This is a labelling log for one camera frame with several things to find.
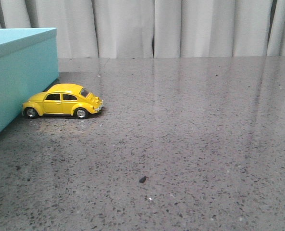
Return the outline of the small black debris piece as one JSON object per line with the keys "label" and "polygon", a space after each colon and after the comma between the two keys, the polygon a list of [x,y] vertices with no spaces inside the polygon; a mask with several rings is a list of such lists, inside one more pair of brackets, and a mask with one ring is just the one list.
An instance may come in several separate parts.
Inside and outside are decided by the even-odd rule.
{"label": "small black debris piece", "polygon": [[139,182],[140,182],[140,183],[144,183],[144,182],[146,181],[146,179],[147,179],[147,176],[143,176],[143,177],[139,180]]}

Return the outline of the white pleated curtain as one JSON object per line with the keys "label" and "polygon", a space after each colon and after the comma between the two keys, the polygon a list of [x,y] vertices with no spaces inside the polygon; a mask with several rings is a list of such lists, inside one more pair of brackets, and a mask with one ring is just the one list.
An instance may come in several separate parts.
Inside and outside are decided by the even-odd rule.
{"label": "white pleated curtain", "polygon": [[32,27],[60,58],[285,56],[285,0],[0,0],[0,28]]}

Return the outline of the yellow toy beetle car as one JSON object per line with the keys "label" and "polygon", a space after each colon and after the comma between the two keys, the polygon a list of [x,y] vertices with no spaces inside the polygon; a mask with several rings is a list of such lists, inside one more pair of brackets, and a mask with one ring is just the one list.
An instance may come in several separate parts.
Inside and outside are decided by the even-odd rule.
{"label": "yellow toy beetle car", "polygon": [[56,84],[37,93],[22,104],[22,115],[36,118],[43,115],[67,115],[86,119],[100,112],[103,100],[81,85]]}

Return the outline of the light blue storage box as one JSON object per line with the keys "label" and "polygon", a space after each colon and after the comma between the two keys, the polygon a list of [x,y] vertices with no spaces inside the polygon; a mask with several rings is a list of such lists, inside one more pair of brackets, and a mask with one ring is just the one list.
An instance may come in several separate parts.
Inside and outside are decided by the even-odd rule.
{"label": "light blue storage box", "polygon": [[59,76],[57,29],[0,29],[0,132]]}

